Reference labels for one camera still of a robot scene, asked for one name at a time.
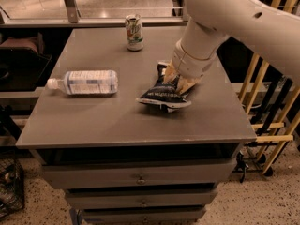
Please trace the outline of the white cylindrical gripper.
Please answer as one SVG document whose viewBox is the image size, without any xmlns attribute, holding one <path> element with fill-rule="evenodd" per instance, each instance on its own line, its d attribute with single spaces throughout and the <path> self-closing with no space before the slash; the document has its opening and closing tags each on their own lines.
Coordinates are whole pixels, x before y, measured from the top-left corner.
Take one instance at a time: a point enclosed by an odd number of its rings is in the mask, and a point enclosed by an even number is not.
<svg viewBox="0 0 300 225">
<path fill-rule="evenodd" d="M 172 53 L 172 63 L 166 67 L 163 82 L 172 82 L 178 72 L 183 77 L 178 80 L 176 93 L 183 95 L 213 65 L 217 57 L 216 51 L 216 46 L 200 44 L 189 47 L 184 46 L 182 39 L 178 40 Z"/>
</svg>

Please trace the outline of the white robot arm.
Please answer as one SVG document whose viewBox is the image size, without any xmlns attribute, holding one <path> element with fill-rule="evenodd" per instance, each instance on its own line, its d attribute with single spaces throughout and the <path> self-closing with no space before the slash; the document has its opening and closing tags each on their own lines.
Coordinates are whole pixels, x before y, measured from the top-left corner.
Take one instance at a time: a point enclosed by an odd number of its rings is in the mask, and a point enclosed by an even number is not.
<svg viewBox="0 0 300 225">
<path fill-rule="evenodd" d="M 233 37 L 300 84 L 300 18 L 259 0 L 186 0 L 189 20 L 164 82 L 181 95 L 211 67 Z"/>
</svg>

